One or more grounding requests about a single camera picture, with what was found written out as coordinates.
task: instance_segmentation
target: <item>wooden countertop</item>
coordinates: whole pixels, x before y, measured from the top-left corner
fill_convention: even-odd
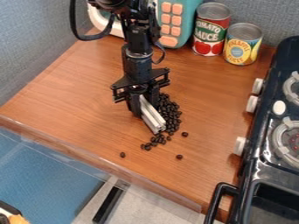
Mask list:
[[[75,43],[1,107],[1,124],[128,181],[150,188],[151,180],[206,212],[218,182],[236,183],[240,159],[232,154],[234,142],[248,131],[247,98],[254,79],[265,76],[274,49],[263,46],[250,66],[197,56],[189,46],[167,50],[158,67],[170,68],[171,84],[162,92],[180,105],[179,132],[190,135],[176,133],[166,145],[144,151],[140,144],[149,141],[150,130],[125,102],[112,102],[109,88],[122,77],[122,44],[116,37]],[[125,158],[119,156],[122,151]],[[177,154],[184,159],[176,160]],[[221,220],[228,208],[226,199]]]

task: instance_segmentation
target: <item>toy stove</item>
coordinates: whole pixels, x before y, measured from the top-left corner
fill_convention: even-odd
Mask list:
[[[242,156],[239,185],[217,185],[205,223],[213,223],[226,194],[233,196],[226,223],[299,223],[299,36],[279,44],[247,112],[255,113],[254,123],[234,151]]]

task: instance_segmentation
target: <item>tin can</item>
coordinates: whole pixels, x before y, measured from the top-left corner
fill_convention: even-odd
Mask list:
[[[230,20],[231,11],[222,3],[199,5],[193,51],[205,56],[221,54]]]
[[[261,41],[262,31],[255,24],[233,24],[227,30],[223,56],[234,65],[250,65],[256,61]]]

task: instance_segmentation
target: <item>orange button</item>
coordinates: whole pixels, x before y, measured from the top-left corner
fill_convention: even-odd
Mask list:
[[[174,46],[177,45],[177,39],[173,38],[173,37],[162,36],[160,38],[160,42],[164,46],[172,46],[172,47],[174,47]]]
[[[181,28],[179,27],[172,27],[171,28],[171,35],[178,37],[179,35],[181,35]]]
[[[170,26],[163,24],[161,26],[161,32],[164,34],[170,34]]]
[[[170,23],[170,15],[162,14],[161,16],[162,23],[169,24]]]
[[[180,3],[175,3],[172,6],[172,13],[176,15],[182,15],[183,13],[183,5]]]
[[[171,23],[173,25],[181,25],[182,24],[182,18],[178,17],[178,16],[173,16],[172,20],[171,20]]]
[[[168,2],[162,3],[162,11],[170,13],[171,12],[171,3],[168,3]]]

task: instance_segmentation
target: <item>can label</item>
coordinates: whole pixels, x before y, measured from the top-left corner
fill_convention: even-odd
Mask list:
[[[220,42],[226,35],[226,29],[218,24],[197,19],[194,35],[201,41]]]
[[[226,36],[226,28],[215,22],[197,18],[193,51],[205,56],[221,54]]]
[[[249,65],[256,61],[261,46],[261,38],[245,41],[227,35],[224,49],[225,59],[234,65]]]

